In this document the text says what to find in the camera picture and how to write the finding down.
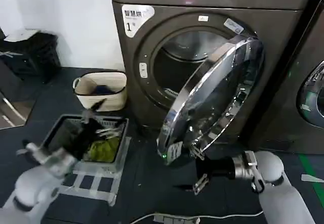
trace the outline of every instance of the label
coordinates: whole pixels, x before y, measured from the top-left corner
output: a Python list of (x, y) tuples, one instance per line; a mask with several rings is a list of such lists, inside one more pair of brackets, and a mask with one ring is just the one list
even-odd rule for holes
[(198, 21), (208, 21), (209, 17), (207, 15), (199, 15)]
[(9, 36), (7, 36), (4, 41), (7, 42), (19, 42), (19, 41), (23, 41), (23, 40), (27, 40), (29, 38), (31, 38), (33, 35), (35, 35), (38, 32), (38, 30), (18, 30), (15, 31), (14, 33), (10, 34)]
[(231, 31), (234, 31), (236, 34), (241, 34), (242, 31), (244, 31), (244, 28), (242, 26), (240, 26), (239, 24), (237, 24), (235, 21), (231, 20), (230, 18), (228, 18), (225, 21), (224, 25)]
[(147, 64), (146, 63), (140, 63), (140, 76), (142, 78), (147, 78)]
[(150, 5), (123, 5), (121, 8), (125, 34), (133, 38), (141, 26), (154, 15)]
[(305, 111), (311, 111), (308, 105), (302, 104), (301, 108)]
[(217, 134), (214, 134), (213, 132), (210, 132), (210, 133), (208, 134), (208, 137), (209, 137), (210, 139), (216, 139), (216, 138), (217, 138)]
[(167, 162), (171, 163), (181, 155), (182, 141), (172, 144), (168, 148)]

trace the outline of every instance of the woven basket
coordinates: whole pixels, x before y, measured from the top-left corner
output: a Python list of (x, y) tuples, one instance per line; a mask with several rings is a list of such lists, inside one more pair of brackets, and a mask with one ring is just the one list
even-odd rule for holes
[[(87, 73), (73, 81), (72, 88), (84, 108), (90, 108), (94, 103), (106, 99), (98, 111), (121, 110), (126, 103), (126, 75), (123, 72)], [(106, 85), (113, 94), (92, 95), (99, 85)]]

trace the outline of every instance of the front-loading washer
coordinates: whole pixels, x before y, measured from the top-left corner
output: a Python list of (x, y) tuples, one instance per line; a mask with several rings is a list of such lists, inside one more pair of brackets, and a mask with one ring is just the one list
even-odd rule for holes
[(324, 154), (324, 0), (309, 27), (284, 80), (249, 137), (253, 148)]
[(207, 57), (237, 35), (265, 53), (257, 83), (224, 137), (239, 135), (307, 0), (112, 0), (138, 122), (160, 129), (181, 88)]

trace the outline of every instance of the white cable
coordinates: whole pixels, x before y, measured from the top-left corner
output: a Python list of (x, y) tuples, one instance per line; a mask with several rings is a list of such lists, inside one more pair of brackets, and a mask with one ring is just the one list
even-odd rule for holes
[(170, 215), (170, 214), (164, 214), (164, 213), (152, 213), (148, 214), (146, 216), (140, 217), (136, 219), (135, 221), (131, 222), (130, 224), (135, 224), (140, 222), (143, 219), (146, 219), (151, 216), (163, 216), (163, 217), (169, 217), (169, 218), (176, 218), (176, 219), (183, 219), (183, 220), (193, 220), (193, 219), (198, 219), (198, 218), (212, 218), (212, 219), (226, 219), (229, 217), (255, 217), (258, 215), (261, 215), (263, 211), (260, 211), (256, 214), (231, 214), (231, 215), (225, 215), (225, 216), (213, 216), (213, 215), (195, 215), (195, 216), (181, 216), (181, 215)]

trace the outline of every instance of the green cloth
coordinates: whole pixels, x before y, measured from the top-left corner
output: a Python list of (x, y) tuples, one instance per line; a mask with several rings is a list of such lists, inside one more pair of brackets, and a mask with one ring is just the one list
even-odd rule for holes
[(92, 143), (88, 156), (90, 161), (112, 163), (115, 160), (119, 146), (119, 137), (108, 140), (98, 140)]

